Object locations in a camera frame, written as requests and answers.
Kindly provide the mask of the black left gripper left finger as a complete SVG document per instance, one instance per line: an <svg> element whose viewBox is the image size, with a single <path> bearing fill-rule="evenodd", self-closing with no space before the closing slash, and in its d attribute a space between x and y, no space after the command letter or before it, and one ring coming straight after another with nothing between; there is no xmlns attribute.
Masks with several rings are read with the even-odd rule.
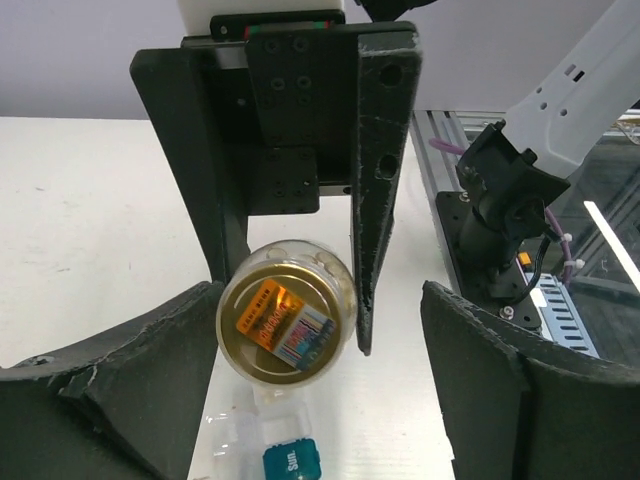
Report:
<svg viewBox="0 0 640 480"><path fill-rule="evenodd" d="M5 479L184 479L217 352L223 287L1 372Z"/></svg>

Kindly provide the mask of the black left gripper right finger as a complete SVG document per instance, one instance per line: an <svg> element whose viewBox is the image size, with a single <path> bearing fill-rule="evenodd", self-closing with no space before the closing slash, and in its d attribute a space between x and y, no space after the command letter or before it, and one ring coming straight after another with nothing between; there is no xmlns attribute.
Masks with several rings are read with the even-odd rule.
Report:
<svg viewBox="0 0 640 480"><path fill-rule="evenodd" d="M636 479L639 371L427 281L420 306L458 479Z"/></svg>

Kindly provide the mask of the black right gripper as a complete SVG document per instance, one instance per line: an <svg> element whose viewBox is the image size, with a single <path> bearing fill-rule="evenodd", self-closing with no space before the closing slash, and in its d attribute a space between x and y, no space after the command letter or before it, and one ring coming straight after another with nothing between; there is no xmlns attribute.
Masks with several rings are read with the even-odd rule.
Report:
<svg viewBox="0 0 640 480"><path fill-rule="evenodd" d="M214 281L249 255L251 215L351 197L357 345L372 351L422 51L406 21L350 23L340 1L182 1L180 48L130 75Z"/></svg>

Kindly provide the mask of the weekly pill organizer strip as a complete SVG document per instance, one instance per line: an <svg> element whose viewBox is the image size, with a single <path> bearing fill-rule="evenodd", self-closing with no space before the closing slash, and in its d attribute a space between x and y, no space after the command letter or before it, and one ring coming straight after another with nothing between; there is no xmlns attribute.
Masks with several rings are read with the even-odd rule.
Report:
<svg viewBox="0 0 640 480"><path fill-rule="evenodd" d="M231 409L204 415L208 479L320 479L305 392L243 387Z"/></svg>

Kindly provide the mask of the clear bottle gold cap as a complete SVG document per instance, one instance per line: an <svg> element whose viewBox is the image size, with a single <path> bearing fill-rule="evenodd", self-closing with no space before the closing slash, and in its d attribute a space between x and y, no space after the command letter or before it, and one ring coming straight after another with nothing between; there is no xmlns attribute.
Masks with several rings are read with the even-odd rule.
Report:
<svg viewBox="0 0 640 480"><path fill-rule="evenodd" d="M219 348L246 380L297 388L326 374L355 331L354 279L328 246L301 239L252 252L216 312Z"/></svg>

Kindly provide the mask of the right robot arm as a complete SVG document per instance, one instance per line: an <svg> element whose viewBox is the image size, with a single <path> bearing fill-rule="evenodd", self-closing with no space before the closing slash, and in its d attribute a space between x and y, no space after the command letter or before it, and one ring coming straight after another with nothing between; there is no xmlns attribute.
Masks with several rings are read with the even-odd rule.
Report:
<svg viewBox="0 0 640 480"><path fill-rule="evenodd" d="M248 256L253 215L313 213L329 186L352 199L357 342L372 347L401 151L421 70L411 1L184 1L176 48L144 49L130 75L212 277ZM487 272L547 230L543 210L639 95L639 5L616 1L536 88L466 150L471 204L460 257Z"/></svg>

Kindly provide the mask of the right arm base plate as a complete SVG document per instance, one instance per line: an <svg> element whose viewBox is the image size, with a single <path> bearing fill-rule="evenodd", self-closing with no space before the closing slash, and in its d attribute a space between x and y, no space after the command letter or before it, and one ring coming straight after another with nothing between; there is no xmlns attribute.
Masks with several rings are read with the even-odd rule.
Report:
<svg viewBox="0 0 640 480"><path fill-rule="evenodd" d="M530 294L560 236L545 210L570 186L535 167L531 149L517 150L503 120L488 125L455 167L459 191L435 197L459 294L487 312L538 333Z"/></svg>

